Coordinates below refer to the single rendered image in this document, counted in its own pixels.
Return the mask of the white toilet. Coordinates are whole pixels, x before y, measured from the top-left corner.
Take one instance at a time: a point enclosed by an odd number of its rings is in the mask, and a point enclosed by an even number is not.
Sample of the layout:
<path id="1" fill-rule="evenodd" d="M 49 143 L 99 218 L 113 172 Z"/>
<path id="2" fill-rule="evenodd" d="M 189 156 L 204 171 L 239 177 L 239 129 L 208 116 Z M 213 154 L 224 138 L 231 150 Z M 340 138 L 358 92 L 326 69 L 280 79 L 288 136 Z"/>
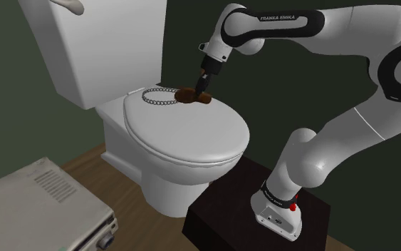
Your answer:
<path id="1" fill-rule="evenodd" d="M 18 0 L 58 94 L 103 119 L 103 159 L 149 205 L 184 217 L 249 143 L 227 104 L 160 86 L 167 0 Z"/>

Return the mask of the brown lumpy object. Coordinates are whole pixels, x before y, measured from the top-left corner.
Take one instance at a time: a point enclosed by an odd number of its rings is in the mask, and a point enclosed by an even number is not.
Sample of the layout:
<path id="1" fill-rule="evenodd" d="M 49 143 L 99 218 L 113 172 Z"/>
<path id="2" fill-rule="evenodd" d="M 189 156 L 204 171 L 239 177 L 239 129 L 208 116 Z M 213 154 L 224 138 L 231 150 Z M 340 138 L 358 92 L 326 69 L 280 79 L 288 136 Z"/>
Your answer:
<path id="1" fill-rule="evenodd" d="M 175 100 L 180 103 L 209 104 L 212 101 L 212 96 L 205 92 L 197 94 L 194 88 L 181 88 L 175 92 Z"/>

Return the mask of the grey box appliance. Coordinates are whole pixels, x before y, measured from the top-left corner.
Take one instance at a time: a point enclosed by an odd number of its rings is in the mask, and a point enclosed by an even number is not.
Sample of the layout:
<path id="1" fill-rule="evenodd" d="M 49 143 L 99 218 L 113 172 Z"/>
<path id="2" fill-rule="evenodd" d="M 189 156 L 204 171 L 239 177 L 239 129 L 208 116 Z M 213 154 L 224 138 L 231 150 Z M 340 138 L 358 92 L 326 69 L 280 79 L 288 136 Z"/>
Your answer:
<path id="1" fill-rule="evenodd" d="M 0 251 L 98 251 L 114 211 L 47 157 L 0 178 Z"/>

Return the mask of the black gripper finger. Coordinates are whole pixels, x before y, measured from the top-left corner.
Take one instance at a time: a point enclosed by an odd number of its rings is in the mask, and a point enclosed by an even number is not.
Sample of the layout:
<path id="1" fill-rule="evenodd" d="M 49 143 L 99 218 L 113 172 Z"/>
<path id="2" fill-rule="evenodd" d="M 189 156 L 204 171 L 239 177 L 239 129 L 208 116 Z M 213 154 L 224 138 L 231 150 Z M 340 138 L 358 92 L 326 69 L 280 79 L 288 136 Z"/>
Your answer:
<path id="1" fill-rule="evenodd" d="M 208 87 L 209 82 L 211 81 L 211 74 L 204 72 L 198 78 L 197 84 L 195 86 L 195 95 L 200 96 Z"/>

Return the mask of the dark robot stand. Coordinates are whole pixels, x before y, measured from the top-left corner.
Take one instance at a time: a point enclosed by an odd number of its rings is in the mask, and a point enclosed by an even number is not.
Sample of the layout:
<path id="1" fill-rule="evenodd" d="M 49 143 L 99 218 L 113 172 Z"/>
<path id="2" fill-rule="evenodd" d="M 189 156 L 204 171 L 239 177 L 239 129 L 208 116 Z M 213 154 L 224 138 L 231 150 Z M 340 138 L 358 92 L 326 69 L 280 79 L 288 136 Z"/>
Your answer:
<path id="1" fill-rule="evenodd" d="M 251 196 L 271 171 L 242 157 L 189 207 L 182 233 L 200 251 L 325 251 L 330 205 L 298 192 L 303 227 L 291 242 L 256 221 Z"/>

